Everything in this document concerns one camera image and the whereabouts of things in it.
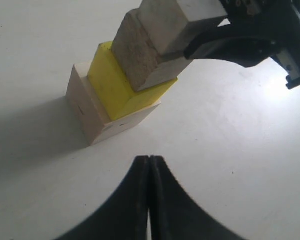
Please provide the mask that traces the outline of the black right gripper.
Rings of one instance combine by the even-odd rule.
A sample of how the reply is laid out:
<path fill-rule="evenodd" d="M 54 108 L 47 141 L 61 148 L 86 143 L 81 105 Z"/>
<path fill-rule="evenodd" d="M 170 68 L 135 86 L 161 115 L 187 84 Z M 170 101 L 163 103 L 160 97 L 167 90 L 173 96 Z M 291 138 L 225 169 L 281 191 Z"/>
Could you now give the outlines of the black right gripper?
<path fill-rule="evenodd" d="M 197 35 L 188 60 L 221 60 L 244 68 L 267 58 L 287 72 L 286 87 L 300 86 L 300 0 L 223 0 L 228 25 Z"/>

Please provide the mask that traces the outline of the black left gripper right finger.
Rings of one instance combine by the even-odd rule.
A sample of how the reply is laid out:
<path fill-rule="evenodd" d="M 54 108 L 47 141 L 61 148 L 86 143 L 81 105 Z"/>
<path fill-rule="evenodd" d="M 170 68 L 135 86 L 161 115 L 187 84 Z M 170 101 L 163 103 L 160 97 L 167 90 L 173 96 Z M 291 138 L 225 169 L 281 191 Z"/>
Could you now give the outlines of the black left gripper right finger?
<path fill-rule="evenodd" d="M 153 240 L 243 239 L 197 205 L 161 156 L 150 157 L 148 193 Z"/>

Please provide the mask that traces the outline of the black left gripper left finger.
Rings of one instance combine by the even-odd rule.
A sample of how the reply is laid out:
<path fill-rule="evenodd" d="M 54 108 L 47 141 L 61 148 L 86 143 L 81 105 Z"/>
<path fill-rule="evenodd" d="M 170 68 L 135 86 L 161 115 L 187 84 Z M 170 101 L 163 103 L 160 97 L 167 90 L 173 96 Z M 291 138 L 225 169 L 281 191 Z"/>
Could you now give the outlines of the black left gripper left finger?
<path fill-rule="evenodd" d="M 114 193 L 59 240 L 145 240 L 150 158 L 137 156 Z"/>

